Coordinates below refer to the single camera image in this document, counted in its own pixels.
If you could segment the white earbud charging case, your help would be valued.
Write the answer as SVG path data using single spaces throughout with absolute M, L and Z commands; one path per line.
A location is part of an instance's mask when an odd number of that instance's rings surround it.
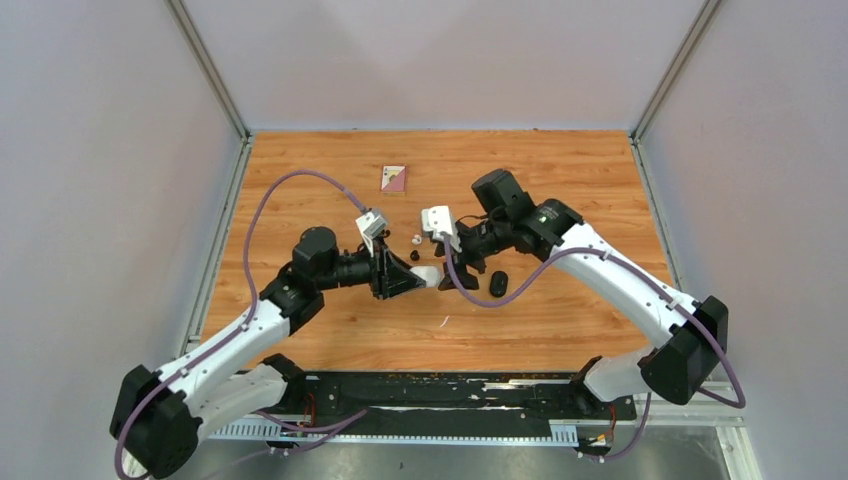
M 421 278 L 426 288 L 437 287 L 443 279 L 443 270 L 437 266 L 414 266 L 410 272 Z

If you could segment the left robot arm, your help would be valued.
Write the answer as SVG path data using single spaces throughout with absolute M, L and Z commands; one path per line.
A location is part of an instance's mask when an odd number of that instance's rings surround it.
M 198 445 L 224 426 L 257 410 L 276 406 L 298 411 L 306 400 L 305 373 L 282 354 L 245 374 L 240 368 L 270 346 L 292 336 L 325 305 L 324 293 L 365 285 L 386 300 L 436 286 L 440 268 L 411 266 L 391 252 L 382 236 L 353 252 L 342 251 L 324 226 L 305 230 L 285 264 L 262 290 L 251 292 L 248 308 L 192 351 L 154 370 L 143 365 L 124 377 L 109 432 L 119 478 L 131 456 L 143 478 L 178 471 Z

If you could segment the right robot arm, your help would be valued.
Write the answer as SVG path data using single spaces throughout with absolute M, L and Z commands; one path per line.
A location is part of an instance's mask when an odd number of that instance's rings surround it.
M 536 203 L 513 174 L 495 169 L 472 191 L 484 209 L 469 226 L 448 206 L 421 212 L 424 236 L 444 258 L 441 289 L 469 296 L 487 258 L 514 249 L 540 261 L 515 291 L 497 301 L 471 297 L 486 308 L 516 300 L 544 270 L 555 267 L 576 278 L 614 306 L 649 344 L 617 357 L 597 356 L 570 380 L 571 403 L 584 417 L 596 417 L 621 397 L 655 393 L 667 402 L 687 404 L 719 365 L 726 365 L 729 311 L 718 298 L 697 300 L 662 282 L 602 238 L 575 210 L 557 199 Z

